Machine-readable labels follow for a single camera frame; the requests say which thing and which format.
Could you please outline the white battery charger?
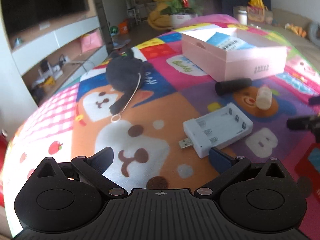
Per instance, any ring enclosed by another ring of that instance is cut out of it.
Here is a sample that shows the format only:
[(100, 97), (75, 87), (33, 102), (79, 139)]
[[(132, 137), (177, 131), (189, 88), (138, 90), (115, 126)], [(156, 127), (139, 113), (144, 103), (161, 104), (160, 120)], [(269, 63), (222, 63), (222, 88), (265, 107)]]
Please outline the white battery charger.
[(219, 150), (239, 141), (253, 130), (253, 122), (233, 103), (183, 123), (187, 138), (180, 148), (193, 146), (199, 158), (208, 156), (211, 148)]

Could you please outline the black cylinder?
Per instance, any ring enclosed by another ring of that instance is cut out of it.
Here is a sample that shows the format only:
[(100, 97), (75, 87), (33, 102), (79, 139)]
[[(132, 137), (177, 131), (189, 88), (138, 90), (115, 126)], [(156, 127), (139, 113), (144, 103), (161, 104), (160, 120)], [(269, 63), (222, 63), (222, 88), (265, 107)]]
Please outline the black cylinder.
[(250, 78), (236, 79), (231, 81), (217, 82), (215, 84), (215, 91), (217, 95), (223, 96), (228, 93), (233, 93), (241, 89), (250, 87), (252, 80)]

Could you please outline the black plush cat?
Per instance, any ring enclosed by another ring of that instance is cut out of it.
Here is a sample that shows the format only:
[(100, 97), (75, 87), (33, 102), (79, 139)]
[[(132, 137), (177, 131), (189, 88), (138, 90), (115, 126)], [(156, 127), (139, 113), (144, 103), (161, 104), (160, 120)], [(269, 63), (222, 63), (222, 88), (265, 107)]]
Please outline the black plush cat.
[(132, 49), (127, 49), (124, 55), (117, 51), (110, 54), (106, 79), (113, 89), (123, 94), (110, 107), (111, 114), (119, 114), (125, 108), (134, 92), (142, 87), (146, 72), (152, 69), (153, 65), (136, 58)]

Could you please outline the blue white cotton pack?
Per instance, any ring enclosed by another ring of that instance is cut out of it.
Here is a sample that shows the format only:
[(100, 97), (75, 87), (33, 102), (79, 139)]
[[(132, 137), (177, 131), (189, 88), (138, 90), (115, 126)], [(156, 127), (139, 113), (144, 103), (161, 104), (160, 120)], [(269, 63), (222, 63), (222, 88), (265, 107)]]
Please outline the blue white cotton pack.
[(212, 37), (207, 41), (207, 44), (220, 48), (224, 51), (234, 51), (234, 50), (243, 50), (243, 49), (252, 49), (255, 48), (254, 45), (245, 42), (244, 40), (230, 36), (224, 33), (216, 32)]

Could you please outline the small white bottle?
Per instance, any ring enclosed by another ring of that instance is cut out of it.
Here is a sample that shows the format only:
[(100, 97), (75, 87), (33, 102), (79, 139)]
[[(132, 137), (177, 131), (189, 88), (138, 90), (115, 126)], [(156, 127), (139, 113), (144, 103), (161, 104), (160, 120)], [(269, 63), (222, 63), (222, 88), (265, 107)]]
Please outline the small white bottle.
[(263, 111), (270, 109), (272, 105), (272, 91), (267, 86), (258, 89), (255, 99), (256, 106)]

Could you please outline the colourful cartoon play mat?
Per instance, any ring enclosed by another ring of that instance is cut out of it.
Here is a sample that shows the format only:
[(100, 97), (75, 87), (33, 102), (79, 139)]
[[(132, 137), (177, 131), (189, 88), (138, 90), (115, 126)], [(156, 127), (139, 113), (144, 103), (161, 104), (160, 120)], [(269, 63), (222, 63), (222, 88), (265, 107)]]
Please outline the colourful cartoon play mat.
[[(280, 42), (288, 49), (282, 74), (254, 81), (240, 92), (217, 96), (215, 81), (183, 57), (181, 33), (181, 29), (171, 31), (133, 48), (135, 56), (149, 61), (153, 69), (118, 122), (111, 121), (109, 107), (120, 94), (108, 84), (107, 63), (103, 62), (49, 98), (16, 131), (2, 172), (5, 213), (12, 235), (22, 229), (14, 200), (45, 157), (68, 162), (111, 147), (114, 162), (106, 176), (127, 190), (194, 190), (210, 181), (217, 171), (209, 160), (199, 158), (192, 147), (179, 147), (185, 137), (183, 123), (234, 103), (254, 126), (249, 136), (225, 152), (257, 163), (270, 157), (280, 159), (308, 196), (300, 229), (311, 239), (319, 239), (319, 187), (311, 187), (311, 183), (319, 183), (319, 170), (306, 156), (314, 137), (286, 127), (289, 117), (319, 112), (318, 107), (308, 105), (308, 99), (319, 93), (319, 69), (289, 42)], [(255, 104), (262, 86), (272, 91), (272, 105), (266, 111)]]

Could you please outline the beige sofa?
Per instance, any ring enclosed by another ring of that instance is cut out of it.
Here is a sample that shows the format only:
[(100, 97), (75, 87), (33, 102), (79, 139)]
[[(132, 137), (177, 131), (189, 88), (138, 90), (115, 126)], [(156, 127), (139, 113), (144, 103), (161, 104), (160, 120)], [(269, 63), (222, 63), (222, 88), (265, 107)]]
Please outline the beige sofa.
[[(234, 18), (238, 10), (247, 11), (247, 7), (234, 7)], [(263, 23), (251, 22), (247, 19), (247, 25), (267, 32), (269, 37), (278, 43), (289, 42), (306, 58), (319, 60), (319, 45), (309, 38), (310, 27), (313, 27), (315, 28), (313, 34), (316, 39), (319, 39), (319, 24), (312, 22), (309, 18), (286, 10), (272, 9), (265, 10)]]

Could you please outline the pink cardboard box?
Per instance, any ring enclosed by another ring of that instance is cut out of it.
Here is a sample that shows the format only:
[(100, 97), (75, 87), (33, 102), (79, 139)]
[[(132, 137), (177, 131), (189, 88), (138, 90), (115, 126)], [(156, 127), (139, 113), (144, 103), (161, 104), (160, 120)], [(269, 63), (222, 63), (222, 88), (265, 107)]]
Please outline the pink cardboard box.
[[(238, 37), (255, 48), (224, 51), (207, 44), (216, 32)], [(236, 28), (207, 28), (181, 33), (183, 56), (210, 75), (215, 81), (241, 78), (263, 79), (283, 73), (287, 47), (263, 36)]]

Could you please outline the white media cabinet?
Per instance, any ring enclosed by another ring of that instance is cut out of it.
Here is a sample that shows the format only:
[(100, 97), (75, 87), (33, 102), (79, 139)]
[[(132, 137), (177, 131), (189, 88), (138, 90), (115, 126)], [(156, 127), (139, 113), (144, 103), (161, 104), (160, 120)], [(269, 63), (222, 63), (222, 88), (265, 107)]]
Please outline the white media cabinet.
[(7, 35), (1, 7), (1, 113), (7, 128), (21, 123), (16, 117), (18, 111), (29, 115), (37, 110), (30, 88), (42, 63), (55, 66), (60, 56), (68, 59), (57, 83), (44, 91), (50, 97), (71, 76), (83, 74), (106, 59), (104, 43), (97, 49), (81, 51), (80, 37), (100, 31), (94, 0), (87, 1), (87, 11), (52, 18), (12, 36)]

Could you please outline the pink gift bag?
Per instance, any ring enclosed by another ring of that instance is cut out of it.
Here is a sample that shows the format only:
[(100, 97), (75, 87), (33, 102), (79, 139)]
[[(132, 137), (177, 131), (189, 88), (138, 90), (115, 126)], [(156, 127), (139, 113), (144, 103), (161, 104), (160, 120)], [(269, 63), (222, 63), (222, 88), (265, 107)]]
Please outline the pink gift bag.
[(101, 38), (100, 31), (95, 30), (82, 35), (80, 37), (80, 44), (82, 53), (101, 47), (103, 45), (103, 39)]

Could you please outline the watermelon ball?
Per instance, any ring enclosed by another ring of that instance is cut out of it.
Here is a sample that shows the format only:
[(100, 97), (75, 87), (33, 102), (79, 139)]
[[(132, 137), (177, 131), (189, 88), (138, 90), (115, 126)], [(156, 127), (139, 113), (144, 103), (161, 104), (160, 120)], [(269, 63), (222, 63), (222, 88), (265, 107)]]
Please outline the watermelon ball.
[(115, 26), (115, 25), (109, 27), (109, 30), (110, 30), (110, 34), (111, 34), (112, 36), (118, 35), (118, 33), (119, 33), (119, 28), (118, 28), (117, 26)]

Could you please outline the pink tulle cloth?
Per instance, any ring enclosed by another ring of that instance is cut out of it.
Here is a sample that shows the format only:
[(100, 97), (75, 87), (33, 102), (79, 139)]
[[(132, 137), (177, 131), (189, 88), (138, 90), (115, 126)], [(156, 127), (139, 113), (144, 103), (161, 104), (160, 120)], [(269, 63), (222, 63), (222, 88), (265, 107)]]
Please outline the pink tulle cloth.
[(227, 14), (211, 14), (205, 16), (198, 16), (187, 20), (177, 26), (177, 28), (187, 27), (190, 25), (200, 24), (200, 23), (239, 23), (236, 18), (233, 18)]

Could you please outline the orange bag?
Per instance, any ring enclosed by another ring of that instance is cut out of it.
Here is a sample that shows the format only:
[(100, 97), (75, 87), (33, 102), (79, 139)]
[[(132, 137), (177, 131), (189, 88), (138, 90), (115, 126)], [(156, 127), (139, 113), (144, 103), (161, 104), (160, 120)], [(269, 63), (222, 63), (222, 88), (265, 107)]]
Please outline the orange bag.
[(118, 25), (120, 35), (128, 34), (129, 33), (129, 22), (125, 19)]

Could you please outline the pink orchid flower pot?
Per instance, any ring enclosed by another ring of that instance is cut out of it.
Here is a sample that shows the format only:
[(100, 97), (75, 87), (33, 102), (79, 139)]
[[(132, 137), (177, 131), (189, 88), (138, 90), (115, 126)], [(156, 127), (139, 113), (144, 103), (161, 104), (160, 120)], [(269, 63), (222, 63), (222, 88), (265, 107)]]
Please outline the pink orchid flower pot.
[(200, 13), (201, 9), (193, 0), (171, 0), (168, 7), (161, 11), (163, 15), (170, 15), (172, 29), (176, 29), (179, 24), (199, 16)]

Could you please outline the black television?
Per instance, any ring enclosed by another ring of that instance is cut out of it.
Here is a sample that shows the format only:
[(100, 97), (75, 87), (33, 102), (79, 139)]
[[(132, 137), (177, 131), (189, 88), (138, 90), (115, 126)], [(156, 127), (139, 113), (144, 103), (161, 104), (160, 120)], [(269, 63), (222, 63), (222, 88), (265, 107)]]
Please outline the black television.
[(8, 36), (52, 18), (89, 9), (87, 0), (1, 0), (1, 7)]

